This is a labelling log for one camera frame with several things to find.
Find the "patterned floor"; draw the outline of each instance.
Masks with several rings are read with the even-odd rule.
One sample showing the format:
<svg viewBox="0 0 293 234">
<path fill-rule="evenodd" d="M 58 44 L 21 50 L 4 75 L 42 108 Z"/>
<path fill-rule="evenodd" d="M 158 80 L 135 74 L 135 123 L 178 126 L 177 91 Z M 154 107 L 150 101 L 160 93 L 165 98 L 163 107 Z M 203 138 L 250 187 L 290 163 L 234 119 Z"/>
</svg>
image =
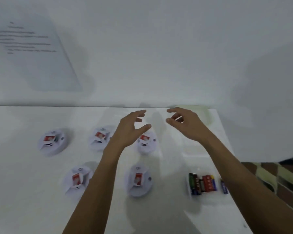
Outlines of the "patterned floor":
<svg viewBox="0 0 293 234">
<path fill-rule="evenodd" d="M 242 163 L 257 179 L 293 209 L 293 165 Z"/>
</svg>

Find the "forearm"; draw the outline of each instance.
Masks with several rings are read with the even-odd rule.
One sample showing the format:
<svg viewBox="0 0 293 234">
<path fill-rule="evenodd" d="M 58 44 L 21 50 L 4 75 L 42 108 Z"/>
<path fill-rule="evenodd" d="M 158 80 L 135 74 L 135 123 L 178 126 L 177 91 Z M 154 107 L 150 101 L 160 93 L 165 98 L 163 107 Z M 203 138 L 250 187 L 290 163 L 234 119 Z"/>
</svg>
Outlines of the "forearm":
<svg viewBox="0 0 293 234">
<path fill-rule="evenodd" d="M 63 234 L 103 234 L 112 200 L 117 163 L 122 149 L 107 146 L 90 183 Z"/>
<path fill-rule="evenodd" d="M 293 210 L 258 181 L 215 135 L 202 145 L 254 233 L 293 233 Z"/>
</svg>

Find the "white table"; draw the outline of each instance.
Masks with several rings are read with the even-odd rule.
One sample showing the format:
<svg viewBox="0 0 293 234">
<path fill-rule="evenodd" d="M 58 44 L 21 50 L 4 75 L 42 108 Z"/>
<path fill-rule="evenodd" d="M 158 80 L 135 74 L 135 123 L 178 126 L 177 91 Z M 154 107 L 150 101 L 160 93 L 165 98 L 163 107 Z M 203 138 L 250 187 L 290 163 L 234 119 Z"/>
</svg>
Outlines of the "white table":
<svg viewBox="0 0 293 234">
<path fill-rule="evenodd" d="M 75 165 L 100 161 L 102 154 L 87 144 L 94 127 L 117 125 L 134 110 L 0 106 L 0 234 L 61 233 L 76 206 L 63 193 L 63 176 Z M 216 110 L 203 113 L 209 128 L 231 149 Z M 137 123 L 152 124 L 159 147 L 147 156 L 134 146 L 124 150 L 105 233 L 251 233 L 230 195 L 219 191 L 189 198 L 188 172 L 210 173 L 216 180 L 219 174 L 201 145 L 165 123 L 168 115 L 166 109 L 148 109 Z M 69 131 L 70 144 L 62 153 L 44 157 L 37 140 L 56 128 Z M 123 188 L 124 174 L 138 161 L 150 168 L 154 184 L 146 196 L 132 198 Z"/>
</svg>

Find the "white wall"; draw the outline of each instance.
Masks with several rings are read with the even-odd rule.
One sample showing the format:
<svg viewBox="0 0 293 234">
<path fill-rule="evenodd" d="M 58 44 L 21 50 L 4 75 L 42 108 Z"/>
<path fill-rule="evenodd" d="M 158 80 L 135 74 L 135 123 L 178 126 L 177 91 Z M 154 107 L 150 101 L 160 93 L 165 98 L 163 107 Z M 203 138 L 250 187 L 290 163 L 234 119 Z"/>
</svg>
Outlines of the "white wall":
<svg viewBox="0 0 293 234">
<path fill-rule="evenodd" d="M 219 111 L 237 156 L 293 156 L 293 0 L 0 0 L 49 15 L 82 92 L 42 92 L 0 57 L 0 105 Z"/>
</svg>

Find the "left hand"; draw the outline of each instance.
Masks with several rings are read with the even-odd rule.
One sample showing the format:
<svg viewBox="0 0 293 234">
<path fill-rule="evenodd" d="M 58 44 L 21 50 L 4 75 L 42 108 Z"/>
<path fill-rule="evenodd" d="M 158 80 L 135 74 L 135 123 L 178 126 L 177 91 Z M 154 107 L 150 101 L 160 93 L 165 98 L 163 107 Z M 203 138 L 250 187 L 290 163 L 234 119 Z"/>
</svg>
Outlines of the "left hand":
<svg viewBox="0 0 293 234">
<path fill-rule="evenodd" d="M 142 122 L 142 119 L 138 117 L 144 117 L 145 112 L 146 110 L 131 112 L 122 118 L 109 142 L 109 145 L 113 144 L 124 149 L 127 146 L 132 145 L 140 135 L 149 130 L 151 124 L 144 125 L 139 129 L 135 129 L 134 126 L 135 122 Z"/>
</svg>

